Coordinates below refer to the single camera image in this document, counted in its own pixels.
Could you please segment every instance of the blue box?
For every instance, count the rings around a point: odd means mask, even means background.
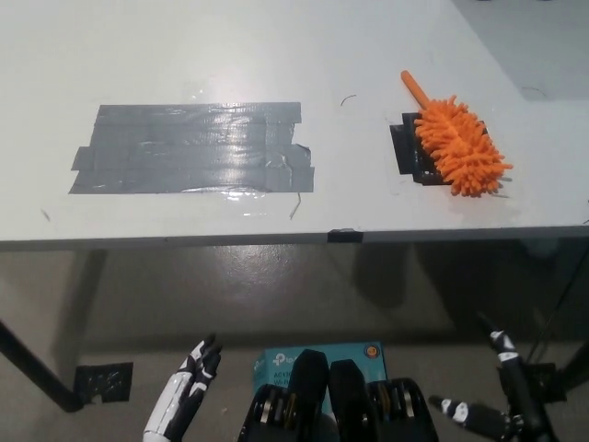
[[[385,360],[380,343],[335,343],[329,345],[308,345],[304,347],[269,348],[264,350],[254,364],[254,394],[264,384],[288,387],[291,370],[296,358],[309,348],[323,352],[331,365],[334,361],[352,359],[364,374],[366,383],[387,379]],[[329,392],[323,401],[324,414],[333,417]]]

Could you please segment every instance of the floor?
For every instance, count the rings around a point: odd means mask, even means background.
[[[233,442],[264,347],[380,340],[390,377],[504,408],[495,356],[473,312],[525,351],[570,279],[584,243],[534,260],[517,241],[251,246],[0,254],[0,317],[66,383],[82,364],[134,362],[131,400],[62,413],[0,357],[0,440],[141,440],[185,353],[217,331],[219,376],[185,441]],[[544,360],[589,336],[589,266],[555,322]],[[589,387],[550,406],[563,441],[586,440]],[[434,413],[440,439],[476,441]]]

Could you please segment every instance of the robotic hand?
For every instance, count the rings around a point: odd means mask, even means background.
[[[214,335],[201,341],[171,376],[144,430],[144,442],[180,442],[221,362]]]
[[[517,437],[521,442],[558,442],[544,408],[547,400],[536,388],[530,370],[515,351],[511,339],[505,331],[480,314],[479,322],[489,337],[491,348],[499,356],[502,388],[509,402],[508,412],[439,396],[432,396],[430,404],[468,431],[492,440]]]

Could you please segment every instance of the robot finger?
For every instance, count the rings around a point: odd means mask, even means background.
[[[194,377],[194,384],[191,387],[191,393],[200,388],[206,391],[206,388],[211,385],[213,379],[217,376],[217,368],[221,362],[221,355],[211,354],[203,359],[202,370],[196,373]]]
[[[204,340],[200,341],[199,344],[194,347],[194,350],[191,351],[190,356],[195,361],[198,361],[202,358],[206,352],[208,352],[211,347],[214,345],[214,340],[216,339],[216,335],[214,333],[209,334]]]
[[[443,399],[439,396],[432,396],[429,402],[455,423],[472,433],[492,440],[502,440],[502,438],[512,436],[509,417],[486,405],[467,404],[462,401]]]
[[[482,313],[479,313],[478,316],[479,324],[489,338],[491,348],[497,353],[502,365],[506,361],[518,358],[519,354],[507,333],[498,328]]]

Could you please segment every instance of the table top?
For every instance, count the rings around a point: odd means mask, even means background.
[[[584,0],[0,5],[3,249],[318,242],[335,229],[363,241],[589,233]],[[502,197],[398,173],[388,126],[417,110],[403,69],[487,123],[514,164]],[[294,142],[311,149],[315,189],[300,204],[296,193],[68,194],[100,105],[270,101],[302,106]]]

